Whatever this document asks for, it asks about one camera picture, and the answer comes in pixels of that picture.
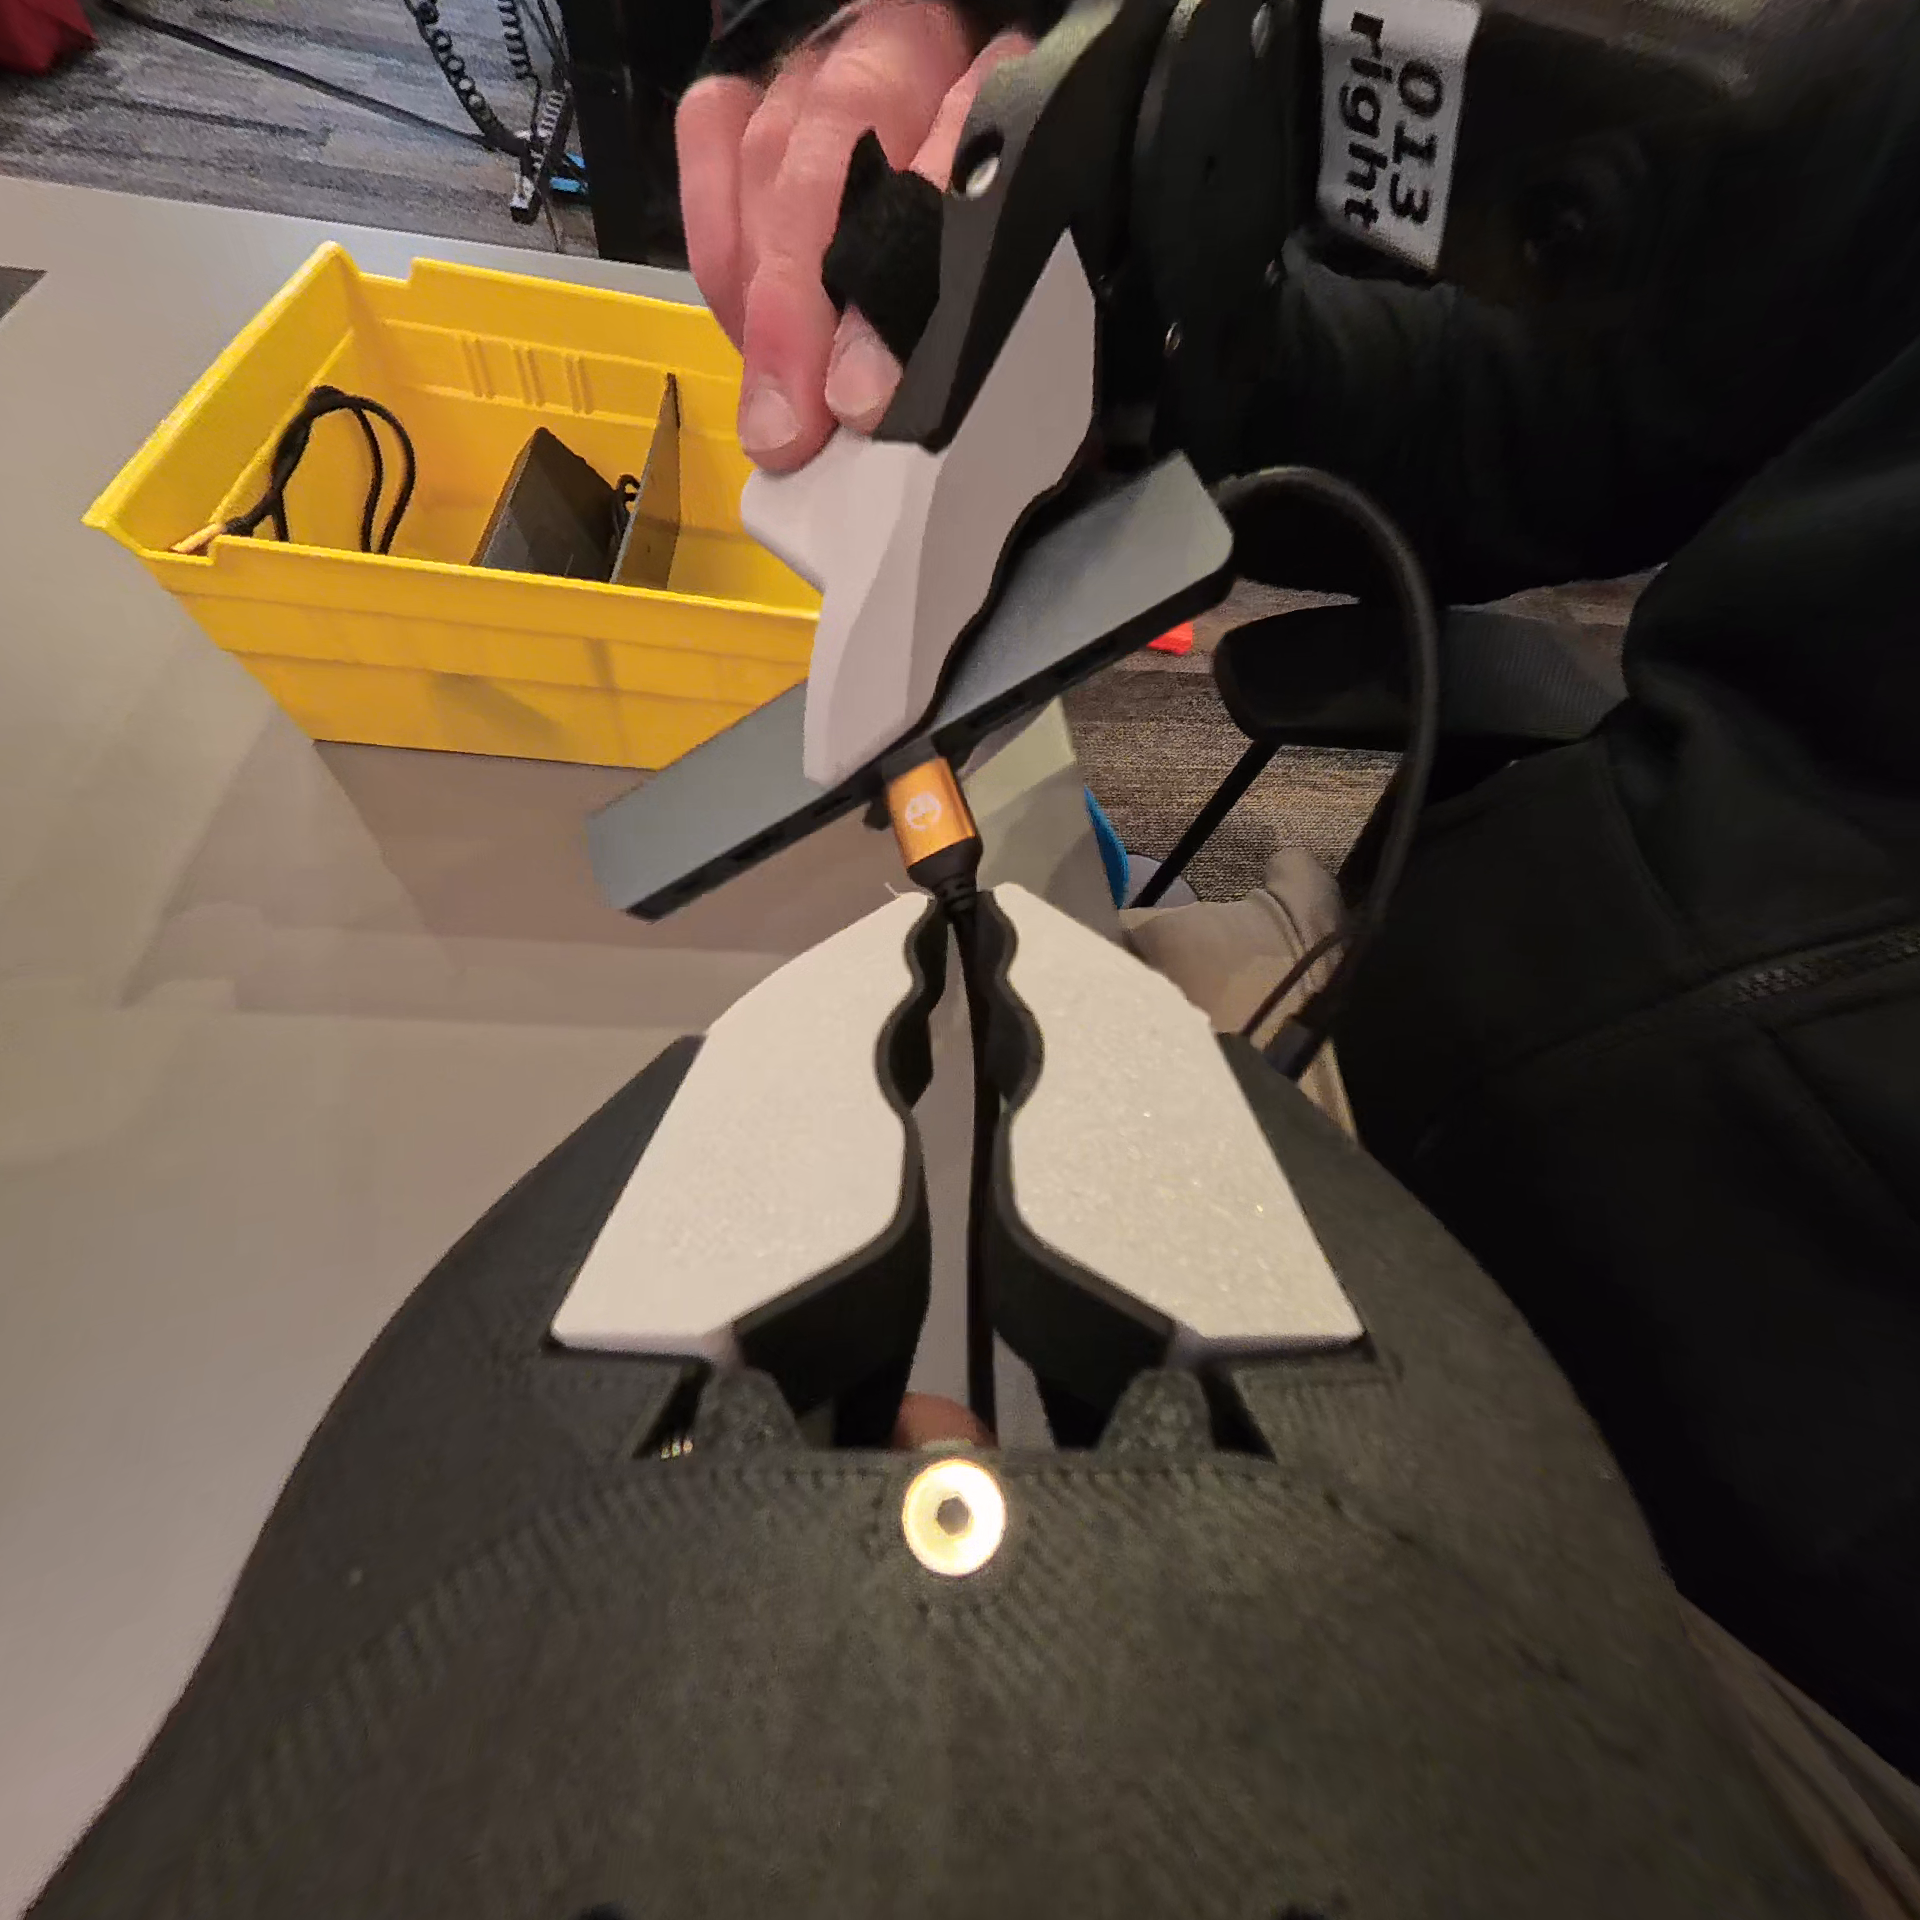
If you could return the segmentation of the person's black jacket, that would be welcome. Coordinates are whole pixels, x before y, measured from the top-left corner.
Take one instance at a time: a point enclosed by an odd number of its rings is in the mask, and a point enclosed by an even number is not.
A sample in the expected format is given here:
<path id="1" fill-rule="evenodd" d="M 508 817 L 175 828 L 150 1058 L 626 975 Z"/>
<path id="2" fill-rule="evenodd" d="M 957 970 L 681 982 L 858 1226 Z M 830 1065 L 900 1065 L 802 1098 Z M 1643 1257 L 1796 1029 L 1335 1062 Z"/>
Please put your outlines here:
<path id="1" fill-rule="evenodd" d="M 1917 1743 L 1917 366 L 1638 597 L 1626 698 L 1428 813 L 1335 1049 L 1678 1588 Z"/>

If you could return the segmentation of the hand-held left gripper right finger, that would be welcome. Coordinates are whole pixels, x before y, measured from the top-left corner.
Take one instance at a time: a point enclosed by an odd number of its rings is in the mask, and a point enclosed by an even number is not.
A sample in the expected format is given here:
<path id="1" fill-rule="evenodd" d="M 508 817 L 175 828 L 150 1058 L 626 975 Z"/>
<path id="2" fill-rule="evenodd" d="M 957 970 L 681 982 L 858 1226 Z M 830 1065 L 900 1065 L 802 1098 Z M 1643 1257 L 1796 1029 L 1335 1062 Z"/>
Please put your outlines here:
<path id="1" fill-rule="evenodd" d="M 1011 1108 L 1013 1227 L 1161 1346 L 1354 1346 L 1362 1322 L 1212 1021 L 1019 884 L 991 892 L 1038 1035 Z"/>

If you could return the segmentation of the thin black orange-tipped cable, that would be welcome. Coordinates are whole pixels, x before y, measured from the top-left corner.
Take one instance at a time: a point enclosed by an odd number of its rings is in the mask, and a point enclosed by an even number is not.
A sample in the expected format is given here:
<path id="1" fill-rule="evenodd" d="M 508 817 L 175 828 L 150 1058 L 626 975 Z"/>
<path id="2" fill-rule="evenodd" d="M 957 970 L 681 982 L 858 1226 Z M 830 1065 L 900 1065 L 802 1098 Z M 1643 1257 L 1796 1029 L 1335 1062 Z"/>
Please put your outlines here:
<path id="1" fill-rule="evenodd" d="M 905 876 L 942 909 L 966 999 L 972 1044 L 972 1145 L 966 1164 L 966 1406 L 999 1427 L 995 1327 L 995 1174 L 1003 1117 L 997 1042 L 1001 937 L 991 894 L 980 887 L 982 836 L 957 773 L 927 749 L 899 753 L 879 769 L 879 797 Z"/>

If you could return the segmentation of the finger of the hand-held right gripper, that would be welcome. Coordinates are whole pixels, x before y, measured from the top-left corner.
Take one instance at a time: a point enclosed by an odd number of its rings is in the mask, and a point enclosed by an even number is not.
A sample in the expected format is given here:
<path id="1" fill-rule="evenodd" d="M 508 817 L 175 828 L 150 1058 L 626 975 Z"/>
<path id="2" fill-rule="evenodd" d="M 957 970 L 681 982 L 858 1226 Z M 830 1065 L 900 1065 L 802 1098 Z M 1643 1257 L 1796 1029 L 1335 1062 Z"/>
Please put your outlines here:
<path id="1" fill-rule="evenodd" d="M 1007 541 L 1089 439 L 1094 354 L 1094 292 L 1068 234 L 946 449 L 838 429 L 807 466 L 747 479 L 745 533 L 822 597 L 807 781 L 838 787 L 922 727 Z"/>

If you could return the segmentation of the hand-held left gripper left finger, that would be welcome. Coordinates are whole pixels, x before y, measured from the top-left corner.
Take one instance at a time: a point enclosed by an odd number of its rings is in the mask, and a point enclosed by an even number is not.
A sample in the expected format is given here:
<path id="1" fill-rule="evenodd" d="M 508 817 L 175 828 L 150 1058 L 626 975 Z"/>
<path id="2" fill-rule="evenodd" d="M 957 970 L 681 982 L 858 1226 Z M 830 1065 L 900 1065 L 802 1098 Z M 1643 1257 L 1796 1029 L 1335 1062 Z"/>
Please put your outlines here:
<path id="1" fill-rule="evenodd" d="M 868 1252 L 907 1207 L 879 1042 L 937 927 L 895 895 L 729 1005 L 618 1193 L 550 1338 L 577 1353 L 741 1353 L 750 1322 Z"/>

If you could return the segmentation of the black power adapter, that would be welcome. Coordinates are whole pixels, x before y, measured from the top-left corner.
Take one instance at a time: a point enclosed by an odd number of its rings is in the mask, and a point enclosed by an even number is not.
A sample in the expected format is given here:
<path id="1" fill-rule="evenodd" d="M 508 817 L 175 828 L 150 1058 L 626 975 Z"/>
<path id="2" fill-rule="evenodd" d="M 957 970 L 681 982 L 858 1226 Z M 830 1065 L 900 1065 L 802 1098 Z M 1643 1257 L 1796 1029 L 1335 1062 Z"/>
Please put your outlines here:
<path id="1" fill-rule="evenodd" d="M 541 425 L 521 446 L 470 564 L 610 585 L 637 489 L 637 476 L 607 479 Z"/>

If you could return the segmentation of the black cord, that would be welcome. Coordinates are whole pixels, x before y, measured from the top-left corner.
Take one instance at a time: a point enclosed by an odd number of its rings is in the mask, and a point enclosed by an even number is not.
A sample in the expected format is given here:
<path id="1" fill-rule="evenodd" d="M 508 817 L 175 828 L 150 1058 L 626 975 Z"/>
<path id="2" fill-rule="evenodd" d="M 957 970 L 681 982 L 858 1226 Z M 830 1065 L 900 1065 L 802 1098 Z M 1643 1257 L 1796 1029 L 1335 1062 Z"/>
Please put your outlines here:
<path id="1" fill-rule="evenodd" d="M 389 557 L 415 499 L 415 442 L 381 401 L 347 393 L 335 386 L 317 386 L 302 401 L 273 449 L 267 483 L 251 506 L 175 540 L 170 554 L 199 557 L 223 537 L 253 537 L 262 529 L 278 543 L 290 543 L 290 486 L 302 470 L 317 425 L 335 415 L 350 419 L 356 425 L 367 450 L 367 489 L 358 511 L 358 551 L 373 557 Z"/>

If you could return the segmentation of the person's beige trousers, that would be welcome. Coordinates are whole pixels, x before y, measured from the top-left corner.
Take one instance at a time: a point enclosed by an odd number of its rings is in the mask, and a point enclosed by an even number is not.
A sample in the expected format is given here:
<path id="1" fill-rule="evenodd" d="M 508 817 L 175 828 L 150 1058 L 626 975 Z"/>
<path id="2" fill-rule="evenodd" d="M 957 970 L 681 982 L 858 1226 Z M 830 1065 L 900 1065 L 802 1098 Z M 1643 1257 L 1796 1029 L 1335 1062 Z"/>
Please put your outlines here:
<path id="1" fill-rule="evenodd" d="M 1258 1015 L 1309 947 L 1343 930 L 1333 876 L 1302 847 L 1275 853 L 1260 884 L 1228 902 L 1134 902 L 1119 911 L 1129 950 L 1161 971 L 1219 1033 L 1249 1019 L 1266 1039 L 1327 971 L 1323 956 Z M 1791 1681 L 1692 1601 L 1687 1637 L 1730 1702 L 1747 1754 L 1789 1821 L 1830 1870 L 1859 1915 L 1917 1915 L 1917 1787 Z"/>

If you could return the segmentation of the yellow plastic bin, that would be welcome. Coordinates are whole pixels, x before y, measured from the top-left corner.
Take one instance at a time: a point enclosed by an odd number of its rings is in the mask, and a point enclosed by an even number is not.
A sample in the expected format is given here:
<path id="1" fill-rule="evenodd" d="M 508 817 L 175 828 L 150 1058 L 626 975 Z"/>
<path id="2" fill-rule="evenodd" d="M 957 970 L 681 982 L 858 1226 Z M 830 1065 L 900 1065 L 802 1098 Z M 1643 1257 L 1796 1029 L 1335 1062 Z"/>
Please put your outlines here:
<path id="1" fill-rule="evenodd" d="M 738 521 L 738 357 L 697 305 L 324 243 L 110 479 L 85 523 L 130 551 L 316 741 L 658 770 L 804 681 L 818 594 Z M 365 435 L 321 422 L 275 521 L 226 534 L 298 406 L 370 397 L 415 494 L 362 543 Z M 484 566 L 538 431 L 637 478 L 679 401 L 666 582 Z"/>

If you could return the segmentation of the person's right hand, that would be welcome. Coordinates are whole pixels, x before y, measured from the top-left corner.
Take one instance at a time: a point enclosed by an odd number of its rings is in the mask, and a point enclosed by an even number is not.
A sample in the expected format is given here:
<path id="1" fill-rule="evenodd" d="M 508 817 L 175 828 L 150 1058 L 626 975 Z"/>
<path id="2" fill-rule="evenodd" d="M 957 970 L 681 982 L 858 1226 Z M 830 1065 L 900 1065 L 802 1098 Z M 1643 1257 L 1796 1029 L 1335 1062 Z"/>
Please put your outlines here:
<path id="1" fill-rule="evenodd" d="M 804 466 L 838 427 L 870 429 L 900 366 L 865 313 L 825 290 L 851 157 L 873 135 L 934 185 L 982 81 L 1063 4 L 711 4 L 676 115 L 687 265 L 743 362 L 735 431 L 769 473 Z"/>

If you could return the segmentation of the dark grey usb hub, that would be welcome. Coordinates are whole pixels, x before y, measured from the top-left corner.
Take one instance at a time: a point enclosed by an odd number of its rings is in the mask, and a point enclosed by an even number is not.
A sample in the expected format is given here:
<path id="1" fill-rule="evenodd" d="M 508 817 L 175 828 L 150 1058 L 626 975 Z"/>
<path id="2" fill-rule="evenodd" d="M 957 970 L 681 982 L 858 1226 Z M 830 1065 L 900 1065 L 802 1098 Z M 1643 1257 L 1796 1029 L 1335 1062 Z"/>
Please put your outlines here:
<path id="1" fill-rule="evenodd" d="M 590 817 L 601 899 L 658 924 L 870 810 L 889 777 L 933 757 L 957 773 L 986 741 L 1213 607 L 1229 572 L 1229 523 L 1186 458 L 1091 494 L 1019 541 L 931 716 L 841 781 L 802 774 L 804 687 L 796 685 Z"/>

